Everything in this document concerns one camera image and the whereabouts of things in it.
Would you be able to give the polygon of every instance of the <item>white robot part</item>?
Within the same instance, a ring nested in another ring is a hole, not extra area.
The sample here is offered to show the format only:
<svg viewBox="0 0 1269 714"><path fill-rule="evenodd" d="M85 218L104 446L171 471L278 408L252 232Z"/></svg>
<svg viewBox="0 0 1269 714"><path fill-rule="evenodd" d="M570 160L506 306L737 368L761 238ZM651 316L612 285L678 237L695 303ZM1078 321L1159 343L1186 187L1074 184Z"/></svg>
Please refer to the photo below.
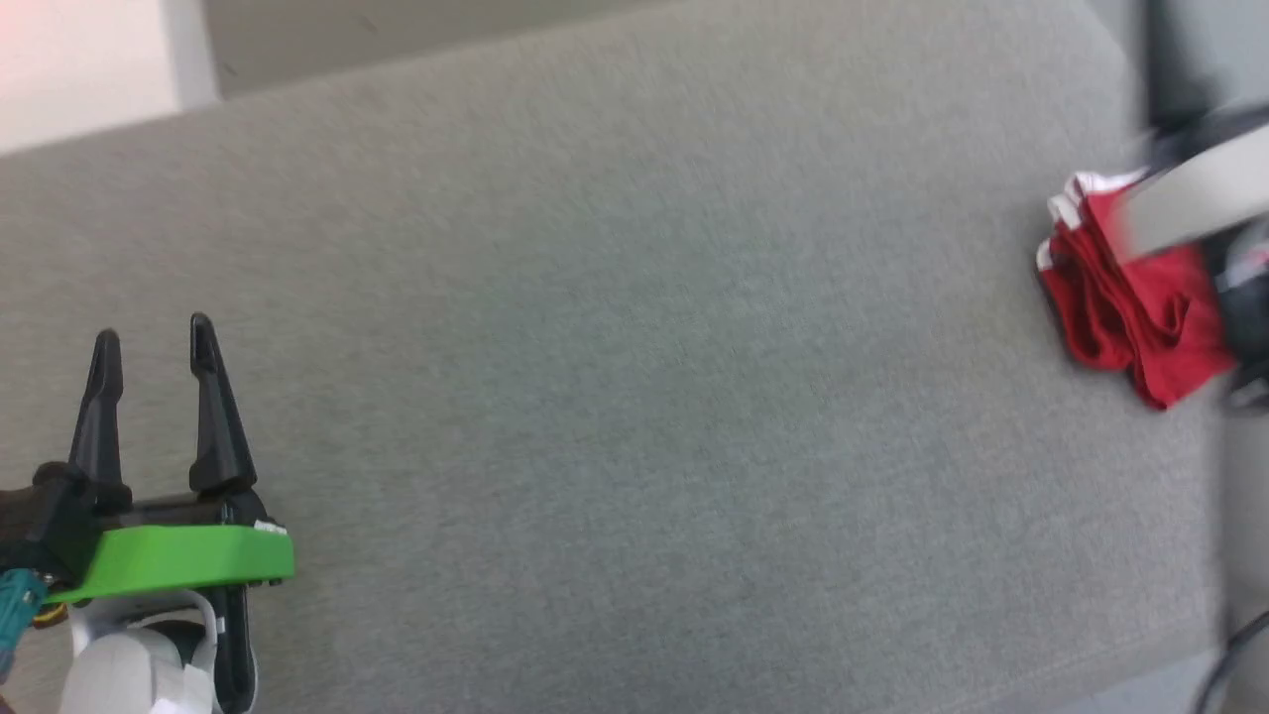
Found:
<svg viewBox="0 0 1269 714"><path fill-rule="evenodd" d="M90 643L62 689L61 714L211 714L211 673L181 665L166 637L133 629Z"/></svg>
<svg viewBox="0 0 1269 714"><path fill-rule="evenodd" d="M190 624L198 644L188 661L173 639L137 626L140 618L189 610L201 623ZM60 714L222 714L214 684L222 625L198 592L96 600L72 607L70 626L75 659Z"/></svg>
<svg viewBox="0 0 1269 714"><path fill-rule="evenodd" d="M1231 138L1147 178L1121 205L1115 257L1192 242L1269 213L1269 126Z"/></svg>

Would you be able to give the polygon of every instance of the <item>black cable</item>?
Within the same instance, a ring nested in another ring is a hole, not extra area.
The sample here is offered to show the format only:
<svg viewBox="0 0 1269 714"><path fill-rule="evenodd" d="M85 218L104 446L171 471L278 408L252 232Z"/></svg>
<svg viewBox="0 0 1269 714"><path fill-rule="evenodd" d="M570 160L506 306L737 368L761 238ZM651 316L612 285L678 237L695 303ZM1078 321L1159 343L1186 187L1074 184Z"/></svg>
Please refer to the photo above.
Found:
<svg viewBox="0 0 1269 714"><path fill-rule="evenodd" d="M1233 633L1233 637L1225 643L1225 654L1221 656L1221 659L1208 672L1207 680L1203 681L1203 689L1199 690L1198 699L1194 700L1194 714L1208 714L1216 690L1225 684L1225 680L1230 678L1233 666L1237 665L1239 657L1247 648L1247 644L1266 628L1269 628L1269 611L1244 625L1241 630Z"/></svg>

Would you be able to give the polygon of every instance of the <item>red cloth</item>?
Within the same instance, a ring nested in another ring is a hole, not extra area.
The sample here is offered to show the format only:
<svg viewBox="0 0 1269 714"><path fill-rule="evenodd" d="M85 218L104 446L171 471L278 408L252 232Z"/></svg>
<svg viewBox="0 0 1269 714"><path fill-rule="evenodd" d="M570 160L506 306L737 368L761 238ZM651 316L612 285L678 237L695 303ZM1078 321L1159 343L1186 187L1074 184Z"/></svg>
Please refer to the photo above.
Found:
<svg viewBox="0 0 1269 714"><path fill-rule="evenodd" d="M1233 367L1198 249L1181 245L1121 265L1115 203L1127 189L1086 193L1081 224L1058 219L1041 279L1071 354L1096 370L1128 370L1137 393L1167 410Z"/></svg>

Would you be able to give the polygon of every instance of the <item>red towel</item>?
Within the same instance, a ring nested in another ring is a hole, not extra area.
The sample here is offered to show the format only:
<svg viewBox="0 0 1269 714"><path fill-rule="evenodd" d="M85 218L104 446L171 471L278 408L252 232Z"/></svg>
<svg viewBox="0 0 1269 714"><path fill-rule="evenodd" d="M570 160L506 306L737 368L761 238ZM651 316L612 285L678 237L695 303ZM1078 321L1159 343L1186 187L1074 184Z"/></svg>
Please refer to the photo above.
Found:
<svg viewBox="0 0 1269 714"><path fill-rule="evenodd" d="M1096 370L1128 370L1141 398L1167 410L1231 369L1233 359L1194 245L1115 263L1115 203L1126 190L1077 186L1080 219L1074 227L1056 221L1041 279L1075 359Z"/></svg>

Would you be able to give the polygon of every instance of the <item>gray couch cushion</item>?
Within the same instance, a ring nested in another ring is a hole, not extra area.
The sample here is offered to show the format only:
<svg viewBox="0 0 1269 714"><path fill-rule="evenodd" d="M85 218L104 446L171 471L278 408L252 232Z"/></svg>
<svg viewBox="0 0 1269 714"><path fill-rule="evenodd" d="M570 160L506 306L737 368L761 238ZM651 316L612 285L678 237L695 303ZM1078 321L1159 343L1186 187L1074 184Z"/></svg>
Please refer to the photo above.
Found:
<svg viewBox="0 0 1269 714"><path fill-rule="evenodd" d="M695 0L6 159L6 486L113 325L181 491L206 309L298 544L261 711L1038 706L1207 615L1209 396L1032 273L1129 86L1081 3Z"/></svg>

